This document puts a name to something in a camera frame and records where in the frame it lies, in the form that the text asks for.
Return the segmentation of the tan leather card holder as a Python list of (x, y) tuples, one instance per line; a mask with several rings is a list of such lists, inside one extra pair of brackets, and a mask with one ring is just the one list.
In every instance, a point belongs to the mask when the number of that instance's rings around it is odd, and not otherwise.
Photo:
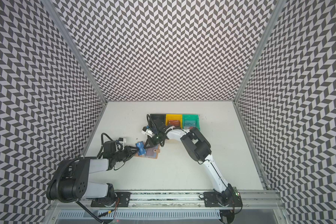
[(147, 148), (145, 154), (143, 155), (136, 154), (135, 157), (157, 159), (159, 153), (160, 153), (160, 145), (157, 145), (155, 147)]

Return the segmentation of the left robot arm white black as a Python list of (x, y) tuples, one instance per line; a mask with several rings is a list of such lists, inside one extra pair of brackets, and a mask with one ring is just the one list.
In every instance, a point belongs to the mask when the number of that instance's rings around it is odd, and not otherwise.
[(63, 160), (51, 181), (48, 183), (46, 197), (62, 203), (79, 202), (81, 199), (103, 200), (109, 205), (117, 202), (118, 196), (111, 183), (94, 183), (89, 176), (103, 171), (117, 171), (117, 163), (125, 164), (138, 152), (136, 146), (129, 146), (125, 139), (113, 140), (102, 133), (101, 147), (97, 156), (78, 157)]

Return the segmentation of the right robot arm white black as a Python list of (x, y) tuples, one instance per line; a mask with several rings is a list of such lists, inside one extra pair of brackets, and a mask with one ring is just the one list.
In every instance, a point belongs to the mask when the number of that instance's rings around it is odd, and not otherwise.
[(180, 126), (166, 125), (164, 122), (146, 116), (147, 125), (142, 133), (147, 136), (145, 148), (157, 145), (164, 147), (167, 140), (180, 141), (188, 155), (202, 165), (213, 186), (215, 201), (222, 207), (243, 207), (240, 193), (223, 177), (212, 156), (211, 144), (196, 127), (184, 129)]

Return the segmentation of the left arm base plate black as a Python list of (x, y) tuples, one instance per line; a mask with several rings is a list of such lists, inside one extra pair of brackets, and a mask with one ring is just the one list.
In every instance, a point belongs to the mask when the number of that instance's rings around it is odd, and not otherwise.
[(93, 208), (116, 208), (128, 207), (131, 192), (115, 192), (113, 196), (93, 199), (91, 207)]

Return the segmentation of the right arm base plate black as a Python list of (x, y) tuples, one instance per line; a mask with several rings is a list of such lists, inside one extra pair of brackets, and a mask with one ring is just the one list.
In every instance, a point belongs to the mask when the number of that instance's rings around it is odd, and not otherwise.
[(204, 192), (203, 201), (205, 207), (242, 207), (242, 199), (239, 193), (226, 192), (218, 194), (215, 191)]

